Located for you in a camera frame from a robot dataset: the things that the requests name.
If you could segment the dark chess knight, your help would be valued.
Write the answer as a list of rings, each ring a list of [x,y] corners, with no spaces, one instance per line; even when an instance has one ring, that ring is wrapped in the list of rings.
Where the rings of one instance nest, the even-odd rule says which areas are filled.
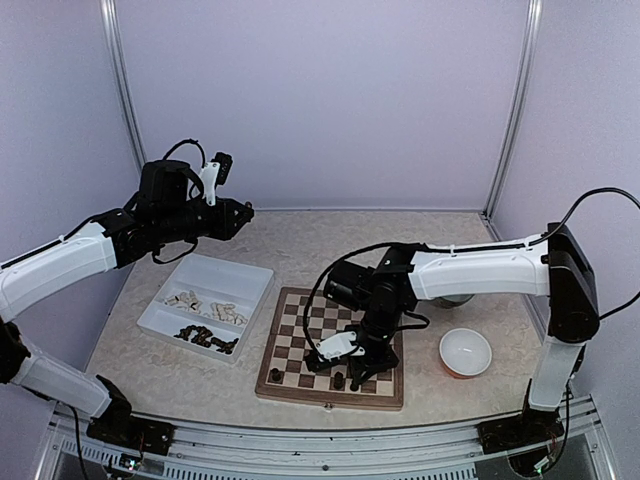
[[[333,377],[333,389],[343,391],[345,388],[345,377],[342,372],[337,372]]]

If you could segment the wooden chess board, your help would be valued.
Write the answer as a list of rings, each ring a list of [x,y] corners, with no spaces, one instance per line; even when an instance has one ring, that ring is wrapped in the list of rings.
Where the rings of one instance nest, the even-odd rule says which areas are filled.
[[[255,387],[259,398],[318,405],[326,409],[399,411],[404,404],[403,365],[377,373],[352,386],[351,360],[362,360],[355,350],[356,335],[346,333],[363,316],[320,293],[309,310],[310,291],[283,287],[271,323]]]

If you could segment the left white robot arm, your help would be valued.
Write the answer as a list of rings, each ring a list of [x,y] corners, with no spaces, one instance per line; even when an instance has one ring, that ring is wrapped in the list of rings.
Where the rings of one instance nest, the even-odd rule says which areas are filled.
[[[122,208],[89,217],[69,234],[1,266],[1,381],[60,401],[92,418],[121,445],[140,434],[130,403],[108,380],[90,376],[36,347],[14,321],[39,301],[97,274],[157,257],[174,242],[227,241],[251,221],[250,203],[216,195],[232,158],[219,152],[194,172],[162,159],[144,165],[140,185]]]

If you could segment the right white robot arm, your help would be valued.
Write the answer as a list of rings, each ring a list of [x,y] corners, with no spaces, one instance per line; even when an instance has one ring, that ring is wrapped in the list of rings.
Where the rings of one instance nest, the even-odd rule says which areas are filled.
[[[541,357],[511,433],[535,442],[558,416],[580,353],[600,326],[594,271],[563,223],[546,233],[511,242],[439,247],[427,243],[382,242],[358,249],[382,249],[376,267],[352,262],[347,253],[332,262],[313,289],[352,311],[360,324],[322,341],[309,339],[308,370],[347,362],[352,384],[393,369],[398,358],[391,340],[404,330],[403,316],[416,318],[421,301],[481,294],[525,294],[548,298],[550,318]]]

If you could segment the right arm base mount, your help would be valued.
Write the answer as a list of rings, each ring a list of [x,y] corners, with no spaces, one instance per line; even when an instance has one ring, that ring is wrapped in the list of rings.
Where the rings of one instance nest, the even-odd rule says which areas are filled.
[[[483,453],[488,455],[561,437],[564,427],[559,415],[553,412],[532,417],[521,413],[481,422],[477,431]]]

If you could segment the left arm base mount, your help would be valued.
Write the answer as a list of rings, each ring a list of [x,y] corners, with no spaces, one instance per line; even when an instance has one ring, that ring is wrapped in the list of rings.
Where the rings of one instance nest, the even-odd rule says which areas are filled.
[[[129,416],[124,420],[91,420],[87,435],[141,453],[167,456],[175,429],[167,422]]]

